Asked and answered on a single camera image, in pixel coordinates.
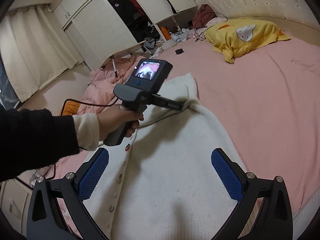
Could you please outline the black sleeved left forearm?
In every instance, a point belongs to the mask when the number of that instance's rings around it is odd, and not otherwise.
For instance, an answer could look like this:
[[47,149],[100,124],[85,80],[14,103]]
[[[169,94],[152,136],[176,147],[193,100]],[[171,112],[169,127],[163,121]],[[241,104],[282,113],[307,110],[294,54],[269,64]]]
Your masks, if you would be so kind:
[[93,150],[99,135],[94,113],[53,116],[47,109],[1,108],[1,181],[53,165],[81,148]]

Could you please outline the person left hand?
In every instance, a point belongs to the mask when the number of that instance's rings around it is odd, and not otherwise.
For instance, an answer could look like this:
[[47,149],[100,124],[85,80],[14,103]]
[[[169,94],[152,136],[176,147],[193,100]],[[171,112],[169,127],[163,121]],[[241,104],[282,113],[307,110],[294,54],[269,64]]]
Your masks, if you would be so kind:
[[137,113],[129,110],[121,110],[120,105],[116,104],[109,107],[107,110],[97,115],[99,122],[99,140],[103,141],[107,136],[118,129],[123,123],[133,122],[127,130],[125,137],[131,135],[139,127],[139,122],[144,120],[142,113]]

